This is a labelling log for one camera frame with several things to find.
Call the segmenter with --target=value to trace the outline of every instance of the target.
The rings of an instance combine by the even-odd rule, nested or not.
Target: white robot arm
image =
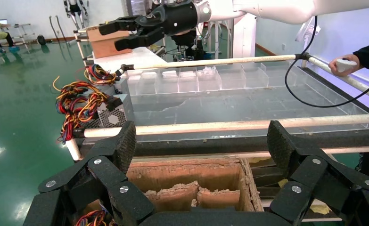
[[[201,8],[198,19],[209,17],[206,21],[250,13],[287,24],[302,24],[317,15],[369,8],[369,0],[204,0],[195,4]]]
[[[117,50],[149,46],[165,35],[172,36],[199,23],[228,20],[247,13],[257,17],[302,24],[312,16],[369,8],[369,0],[176,0],[161,5],[147,16],[121,17],[102,24],[102,35],[116,31],[138,32],[117,40]]]

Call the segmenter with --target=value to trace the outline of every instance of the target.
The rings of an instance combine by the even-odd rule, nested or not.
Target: laptop
[[[7,19],[1,19],[1,20],[0,20],[0,24],[8,24]]]

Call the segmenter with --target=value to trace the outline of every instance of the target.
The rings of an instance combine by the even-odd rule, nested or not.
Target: green floor
[[[64,117],[56,113],[50,84],[57,76],[59,86],[83,79],[76,73],[83,62],[76,44],[47,47],[0,55],[0,226],[21,225],[38,184],[73,164],[56,142]]]

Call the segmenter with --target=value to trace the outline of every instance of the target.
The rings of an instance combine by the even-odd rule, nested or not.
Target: white controller
[[[337,60],[337,71],[342,73],[356,66],[355,61],[348,60],[347,58],[342,58]]]

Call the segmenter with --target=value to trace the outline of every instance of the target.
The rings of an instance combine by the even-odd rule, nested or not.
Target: colorful wires
[[[113,84],[116,80],[116,73],[105,71],[100,65],[91,65],[84,71],[84,76],[91,84]]]
[[[55,86],[58,78],[53,82],[53,87],[60,91],[55,105],[57,112],[65,115],[65,121],[62,125],[61,136],[57,140],[65,144],[73,138],[73,130],[79,128],[81,122],[95,119],[98,115],[97,108],[106,102],[109,96],[84,81],[75,81],[58,89]],[[88,97],[81,96],[88,90],[92,90]]]
[[[106,212],[104,210],[95,210],[82,216],[75,226],[107,226],[104,221]]]

